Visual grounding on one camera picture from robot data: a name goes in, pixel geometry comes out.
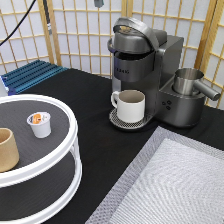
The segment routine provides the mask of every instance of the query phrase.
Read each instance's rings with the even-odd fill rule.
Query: black cable
[[[33,0],[32,4],[30,5],[29,9],[27,10],[26,14],[23,16],[23,18],[21,19],[21,21],[18,23],[18,25],[16,26],[16,28],[12,31],[12,33],[5,38],[5,40],[3,40],[0,43],[0,46],[2,46],[2,44],[4,44],[15,32],[16,30],[19,28],[19,26],[21,25],[21,23],[23,22],[23,20],[27,17],[27,15],[29,14],[30,10],[32,9],[34,3],[36,2],[36,0]]]

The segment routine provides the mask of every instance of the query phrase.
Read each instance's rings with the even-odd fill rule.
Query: coffee maker drip tray
[[[121,121],[117,117],[117,109],[116,108],[114,108],[110,112],[110,115],[109,115],[110,122],[116,128],[119,128],[123,131],[137,131],[137,130],[143,128],[145,125],[147,125],[152,118],[153,118],[153,116],[146,114],[145,117],[142,120],[140,120],[136,123],[126,123],[124,121]]]

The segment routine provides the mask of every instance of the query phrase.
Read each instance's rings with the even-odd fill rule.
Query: two-tier round stand
[[[36,138],[27,124],[35,112],[51,115],[51,134],[46,138]],[[12,170],[0,173],[0,223],[42,223],[71,200],[81,181],[75,116],[51,97],[2,97],[0,128],[13,131],[20,155]]]

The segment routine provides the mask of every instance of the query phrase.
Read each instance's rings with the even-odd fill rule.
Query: black tablecloth
[[[204,107],[200,123],[177,129],[153,121],[136,133],[109,122],[111,80],[70,69],[23,92],[51,96],[66,103],[78,121],[83,176],[70,203],[46,223],[85,223],[158,126],[224,149],[224,111]]]

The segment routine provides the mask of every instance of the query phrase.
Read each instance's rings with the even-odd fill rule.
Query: frother handle
[[[157,40],[157,37],[156,37],[153,29],[148,27],[145,23],[143,23],[135,18],[132,18],[132,17],[120,17],[114,24],[114,27],[113,27],[114,33],[116,33],[118,30],[120,30],[121,26],[130,27],[130,28],[142,33],[148,40],[149,44],[153,47],[153,49],[155,51],[158,50],[159,41]]]
[[[112,47],[112,38],[110,38],[107,41],[107,49],[110,51],[110,53],[114,53],[116,50]]]
[[[218,93],[216,90],[212,89],[211,87],[207,86],[200,80],[196,80],[194,82],[194,87],[198,89],[200,92],[204,93],[205,96],[210,98],[213,101],[216,101],[220,98],[221,94]]]
[[[115,99],[117,100],[118,96],[119,96],[118,91],[113,92],[112,95],[111,95],[111,103],[115,108],[117,108],[117,104],[115,103]]]

